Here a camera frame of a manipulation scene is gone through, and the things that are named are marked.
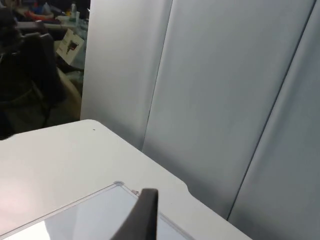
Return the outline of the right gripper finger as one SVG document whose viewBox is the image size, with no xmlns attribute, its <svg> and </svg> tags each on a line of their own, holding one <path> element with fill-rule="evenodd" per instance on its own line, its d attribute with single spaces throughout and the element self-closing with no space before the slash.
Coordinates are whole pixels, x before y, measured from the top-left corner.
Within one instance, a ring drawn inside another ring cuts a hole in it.
<svg viewBox="0 0 320 240">
<path fill-rule="evenodd" d="M 157 238 L 158 200 L 157 189 L 142 189 L 133 209 L 112 239 L 155 240 Z"/>
</svg>

